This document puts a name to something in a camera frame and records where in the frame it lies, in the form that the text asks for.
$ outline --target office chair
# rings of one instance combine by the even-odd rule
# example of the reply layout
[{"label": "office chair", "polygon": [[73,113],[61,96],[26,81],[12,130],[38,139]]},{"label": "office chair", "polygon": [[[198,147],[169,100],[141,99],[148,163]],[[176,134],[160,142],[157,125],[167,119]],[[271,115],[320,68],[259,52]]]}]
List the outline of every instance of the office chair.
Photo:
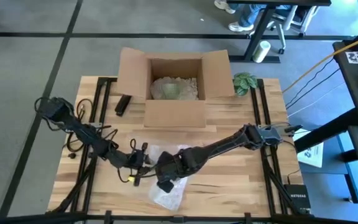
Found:
[{"label": "office chair", "polygon": [[286,47],[284,31],[292,29],[299,33],[299,37],[303,37],[318,9],[318,6],[292,6],[290,10],[277,9],[274,12],[272,21],[269,22],[267,28],[270,28],[270,30],[277,28],[278,37],[282,45],[282,48],[278,50],[279,54],[284,54]]}]

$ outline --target yellow cable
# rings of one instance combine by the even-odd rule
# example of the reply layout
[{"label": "yellow cable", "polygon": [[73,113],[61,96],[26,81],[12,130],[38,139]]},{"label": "yellow cable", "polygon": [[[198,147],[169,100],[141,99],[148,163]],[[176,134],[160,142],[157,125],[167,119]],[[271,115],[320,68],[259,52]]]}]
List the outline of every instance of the yellow cable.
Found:
[{"label": "yellow cable", "polygon": [[319,61],[316,65],[314,65],[311,69],[309,69],[307,72],[305,72],[305,74],[303,74],[301,77],[299,77],[295,82],[293,82],[289,87],[287,87],[283,93],[285,93],[287,90],[289,90],[291,87],[293,87],[297,82],[299,82],[303,77],[305,77],[307,74],[309,74],[313,69],[315,69],[317,66],[319,66],[321,63],[323,63],[325,60],[329,59],[330,57],[334,56],[334,55],[337,55],[355,45],[358,44],[358,41],[354,42],[353,44],[350,44],[348,46],[345,46],[337,51],[335,51],[334,53],[328,55],[327,57],[323,58],[321,61]]}]

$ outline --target table leg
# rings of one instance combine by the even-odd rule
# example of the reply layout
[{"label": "table leg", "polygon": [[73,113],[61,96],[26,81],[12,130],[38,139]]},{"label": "table leg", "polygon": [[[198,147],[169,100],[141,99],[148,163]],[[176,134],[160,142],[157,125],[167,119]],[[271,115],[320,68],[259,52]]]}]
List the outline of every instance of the table leg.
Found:
[{"label": "table leg", "polygon": [[[263,11],[262,17],[256,27],[255,34],[252,35],[251,41],[247,47],[246,53],[244,55],[229,55],[230,62],[254,62],[252,60],[252,55],[254,54],[255,49],[257,48],[262,36],[266,30],[267,24],[270,22],[273,13],[276,9],[276,6],[268,5]],[[277,56],[266,56],[262,61],[265,63],[280,63],[280,57]]]},{"label": "table leg", "polygon": [[358,156],[355,149],[342,152],[341,157],[342,157],[342,161],[344,162],[353,162],[358,160]]},{"label": "table leg", "polygon": [[358,112],[355,108],[296,140],[296,151],[304,151],[337,134],[343,133],[351,125],[358,126]]}]

